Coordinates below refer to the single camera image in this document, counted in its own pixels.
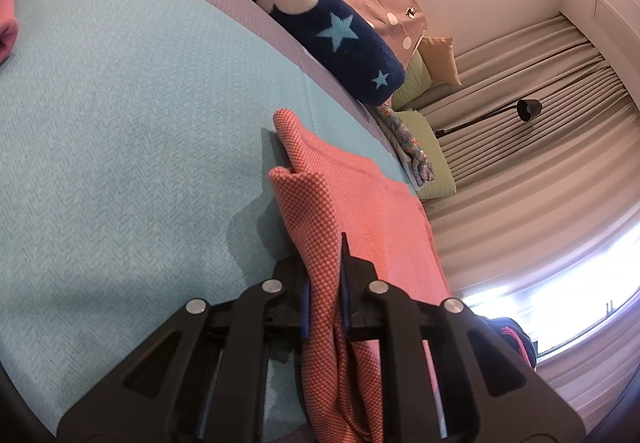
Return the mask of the coral red knit shirt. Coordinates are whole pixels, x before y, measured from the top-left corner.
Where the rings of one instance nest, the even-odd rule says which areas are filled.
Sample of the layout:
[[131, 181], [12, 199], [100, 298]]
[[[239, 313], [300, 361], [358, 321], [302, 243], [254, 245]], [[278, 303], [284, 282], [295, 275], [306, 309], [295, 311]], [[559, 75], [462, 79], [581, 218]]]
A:
[[430, 223], [408, 186], [370, 159], [314, 135], [293, 111], [273, 116], [290, 159], [269, 177], [283, 222], [310, 280], [303, 346], [306, 410], [320, 442], [379, 442], [383, 403], [378, 344], [345, 338], [338, 304], [341, 252], [371, 262], [378, 277], [421, 302], [450, 295]]

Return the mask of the green pillow far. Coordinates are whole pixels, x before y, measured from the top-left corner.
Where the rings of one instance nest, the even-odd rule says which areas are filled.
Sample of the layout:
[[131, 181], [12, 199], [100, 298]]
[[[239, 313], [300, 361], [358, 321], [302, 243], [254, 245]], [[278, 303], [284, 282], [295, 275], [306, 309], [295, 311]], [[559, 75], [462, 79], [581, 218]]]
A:
[[431, 88], [433, 81], [425, 62], [418, 51], [410, 59], [405, 72], [405, 82], [394, 92], [390, 105], [398, 110], [421, 96]]

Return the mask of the blue and grey bedspread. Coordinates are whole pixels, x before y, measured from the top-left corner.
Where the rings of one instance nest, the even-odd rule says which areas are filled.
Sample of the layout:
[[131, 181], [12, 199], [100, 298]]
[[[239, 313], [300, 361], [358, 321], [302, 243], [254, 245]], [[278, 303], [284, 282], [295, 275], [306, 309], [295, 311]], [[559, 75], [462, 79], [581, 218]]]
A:
[[250, 0], [15, 0], [1, 67], [1, 362], [64, 413], [186, 301], [270, 276], [292, 109], [406, 174], [367, 111]]

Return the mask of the dark clothes pile with pink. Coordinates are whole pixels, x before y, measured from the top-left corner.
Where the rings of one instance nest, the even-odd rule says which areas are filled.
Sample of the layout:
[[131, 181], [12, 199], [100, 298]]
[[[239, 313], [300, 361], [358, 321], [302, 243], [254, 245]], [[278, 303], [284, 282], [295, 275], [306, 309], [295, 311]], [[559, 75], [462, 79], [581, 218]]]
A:
[[488, 319], [482, 316], [482, 319], [494, 333], [497, 333], [504, 342], [520, 354], [530, 368], [536, 369], [538, 359], [536, 345], [517, 322], [509, 317]]

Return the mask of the pink folded garment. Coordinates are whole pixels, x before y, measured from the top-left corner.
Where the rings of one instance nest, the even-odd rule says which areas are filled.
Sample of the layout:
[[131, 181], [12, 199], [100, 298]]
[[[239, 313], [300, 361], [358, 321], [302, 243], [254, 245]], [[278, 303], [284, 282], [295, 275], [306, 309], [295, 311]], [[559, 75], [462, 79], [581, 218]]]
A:
[[19, 28], [15, 17], [15, 0], [0, 0], [0, 62], [10, 56]]

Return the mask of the tan beige cushion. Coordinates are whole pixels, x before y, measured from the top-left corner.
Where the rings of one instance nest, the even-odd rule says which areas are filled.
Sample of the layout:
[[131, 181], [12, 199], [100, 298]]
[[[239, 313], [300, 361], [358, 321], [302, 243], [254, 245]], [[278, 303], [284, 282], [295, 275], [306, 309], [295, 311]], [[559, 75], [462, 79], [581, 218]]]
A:
[[461, 85], [454, 57], [454, 39], [451, 36], [444, 38], [426, 36], [420, 42], [418, 51], [434, 82], [453, 86]]

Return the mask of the green pillow near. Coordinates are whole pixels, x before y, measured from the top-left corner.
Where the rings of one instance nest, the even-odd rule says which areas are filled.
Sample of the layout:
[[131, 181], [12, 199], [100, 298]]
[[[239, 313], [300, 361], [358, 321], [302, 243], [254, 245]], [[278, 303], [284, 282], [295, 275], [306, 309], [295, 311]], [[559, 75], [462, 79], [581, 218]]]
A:
[[457, 192], [457, 185], [449, 169], [439, 141], [435, 137], [431, 125], [420, 112], [409, 110], [399, 111], [398, 117], [408, 126], [427, 160], [431, 163], [434, 178], [425, 183], [416, 191], [416, 195], [422, 200], [445, 198]]

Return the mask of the black floor lamp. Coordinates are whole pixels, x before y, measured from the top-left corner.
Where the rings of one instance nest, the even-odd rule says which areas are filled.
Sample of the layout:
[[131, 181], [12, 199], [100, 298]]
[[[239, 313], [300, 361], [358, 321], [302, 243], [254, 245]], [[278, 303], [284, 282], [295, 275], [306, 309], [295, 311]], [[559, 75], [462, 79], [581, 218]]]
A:
[[442, 137], [460, 132], [465, 129], [469, 129], [471, 128], [471, 126], [480, 124], [491, 118], [501, 116], [502, 114], [509, 114], [509, 112], [515, 112], [515, 114], [518, 116], [518, 120], [520, 120], [521, 122], [529, 122], [530, 120], [533, 120], [540, 116], [543, 109], [544, 106], [542, 106], [540, 100], [521, 98], [512, 105], [500, 107], [486, 112], [486, 114], [482, 114], [480, 117], [477, 117], [468, 122], [453, 126], [449, 129], [437, 130], [435, 132], [435, 137], [437, 138], [437, 140], [439, 140]]

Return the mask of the navy fleece star garment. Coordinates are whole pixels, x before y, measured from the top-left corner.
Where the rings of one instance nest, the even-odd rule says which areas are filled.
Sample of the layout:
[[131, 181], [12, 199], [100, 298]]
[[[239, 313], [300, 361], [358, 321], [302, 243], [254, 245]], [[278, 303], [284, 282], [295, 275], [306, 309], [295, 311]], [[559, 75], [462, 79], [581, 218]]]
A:
[[380, 106], [405, 82], [392, 49], [343, 0], [252, 0], [360, 103]]

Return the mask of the beige pleated curtain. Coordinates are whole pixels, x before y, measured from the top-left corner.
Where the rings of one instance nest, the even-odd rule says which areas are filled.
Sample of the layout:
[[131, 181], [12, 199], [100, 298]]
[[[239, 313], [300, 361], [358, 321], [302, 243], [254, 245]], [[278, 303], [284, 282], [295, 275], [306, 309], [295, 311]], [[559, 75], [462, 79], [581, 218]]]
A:
[[510, 317], [539, 374], [595, 426], [639, 366], [639, 111], [604, 56], [555, 16], [459, 56], [461, 85], [402, 107], [436, 130], [538, 99], [440, 142], [457, 192], [425, 201], [449, 285]]

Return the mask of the green pillow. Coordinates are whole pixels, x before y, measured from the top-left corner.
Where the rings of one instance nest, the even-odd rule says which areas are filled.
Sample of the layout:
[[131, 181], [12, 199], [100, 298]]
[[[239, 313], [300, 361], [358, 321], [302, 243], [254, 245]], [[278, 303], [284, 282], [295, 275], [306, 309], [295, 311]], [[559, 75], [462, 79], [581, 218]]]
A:
[[431, 125], [420, 112], [409, 110], [399, 111], [398, 117], [408, 126], [427, 160], [431, 163], [434, 178], [425, 183], [416, 191], [416, 195], [422, 200], [445, 198], [457, 192], [457, 185], [449, 169], [439, 141], [435, 137]]
[[431, 88], [433, 81], [425, 62], [418, 51], [410, 59], [405, 72], [405, 82], [394, 92], [390, 105], [398, 110], [421, 96]]

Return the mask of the folded floral patterned garment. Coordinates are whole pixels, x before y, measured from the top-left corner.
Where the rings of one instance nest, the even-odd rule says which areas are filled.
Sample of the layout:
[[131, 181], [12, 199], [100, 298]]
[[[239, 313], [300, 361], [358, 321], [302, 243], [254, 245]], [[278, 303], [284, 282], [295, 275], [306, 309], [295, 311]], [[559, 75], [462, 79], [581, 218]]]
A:
[[434, 180], [435, 174], [430, 160], [421, 148], [418, 139], [408, 125], [401, 120], [397, 112], [388, 104], [372, 108], [372, 116], [383, 125], [383, 130], [390, 133], [394, 146], [402, 151], [400, 160], [407, 168], [411, 182], [416, 188], [423, 187]]

